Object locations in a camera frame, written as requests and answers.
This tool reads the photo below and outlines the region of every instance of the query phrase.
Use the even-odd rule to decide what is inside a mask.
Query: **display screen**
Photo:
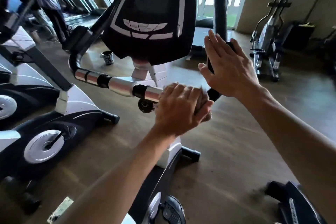
[[[168,14],[170,0],[135,0],[134,11],[149,15]]]

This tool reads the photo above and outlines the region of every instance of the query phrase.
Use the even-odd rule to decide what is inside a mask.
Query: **person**
[[[31,13],[32,15],[35,17],[36,22],[42,27],[44,28],[44,30],[46,32],[48,32],[49,37],[47,38],[50,41],[56,41],[57,40],[57,36],[56,36],[56,32],[54,30],[54,28],[49,25],[47,19],[45,18],[43,11],[40,9],[39,6],[33,5],[31,7]]]
[[[238,42],[236,51],[209,31],[206,53],[214,74],[200,63],[199,70],[209,86],[224,96],[237,98],[250,111],[284,161],[323,215],[336,223],[336,145],[278,103],[261,86],[252,61]],[[173,83],[167,86],[156,109],[155,124],[139,145],[114,168],[97,180],[58,219],[58,224],[120,224],[142,183],[167,146],[200,124],[209,112],[208,101],[194,113],[200,89]]]
[[[52,22],[60,43],[63,43],[70,32],[58,0],[41,0],[41,2],[41,8]]]

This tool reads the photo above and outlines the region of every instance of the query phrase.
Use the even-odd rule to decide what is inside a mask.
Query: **forearm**
[[[240,99],[271,139],[309,198],[335,223],[336,146],[279,104],[264,88]]]
[[[120,224],[170,142],[154,127],[132,154],[103,175],[60,218],[60,224]]]

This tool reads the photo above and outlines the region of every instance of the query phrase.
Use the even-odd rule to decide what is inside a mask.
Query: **wooden floor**
[[[248,53],[249,37],[235,32]],[[37,190],[42,207],[27,218],[0,192],[0,223],[42,224],[69,196],[76,198],[104,172],[126,156],[145,136],[154,114],[138,110],[137,99],[76,81],[68,69],[68,55],[59,44],[40,49],[71,82],[79,86],[98,107],[120,116],[117,125],[97,128],[45,177]],[[112,76],[131,75],[129,58],[115,58],[105,66],[99,53],[102,43],[90,48],[83,67]],[[199,61],[180,59],[168,67],[170,82],[206,86],[197,70]],[[264,82],[275,98],[308,124],[336,140],[336,91],[333,81],[318,71],[312,58],[288,55],[281,65],[281,81]],[[258,223],[275,221],[276,202],[261,197],[259,189],[269,180],[286,182],[295,177],[248,111],[233,98],[222,96],[213,106],[213,119],[183,136],[183,144],[202,153],[198,163],[178,166],[170,193],[184,206],[188,223]]]

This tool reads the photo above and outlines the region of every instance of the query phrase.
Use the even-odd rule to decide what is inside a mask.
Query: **wall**
[[[273,0],[245,0],[236,30],[243,33],[252,33],[257,22],[268,13],[267,4],[270,1]],[[290,0],[290,2],[292,2],[292,6],[283,12],[285,23],[293,20],[303,20],[314,0]],[[331,27],[336,25],[336,0],[320,0],[309,21],[317,25],[313,36],[325,37],[328,35]]]

